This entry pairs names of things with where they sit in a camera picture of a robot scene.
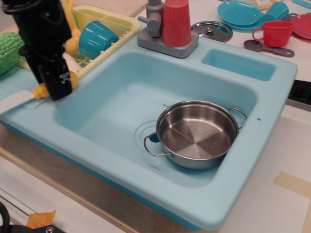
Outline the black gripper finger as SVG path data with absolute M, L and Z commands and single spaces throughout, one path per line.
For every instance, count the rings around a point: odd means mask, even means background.
M 64 58 L 54 62 L 45 62 L 38 66 L 38 71 L 53 101 L 72 93 L 69 68 Z

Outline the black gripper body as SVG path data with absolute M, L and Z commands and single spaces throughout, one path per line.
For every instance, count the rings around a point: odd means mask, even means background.
M 2 9 L 13 16 L 24 41 L 19 53 L 39 83 L 68 72 L 62 54 L 71 31 L 59 0 L 3 0 Z

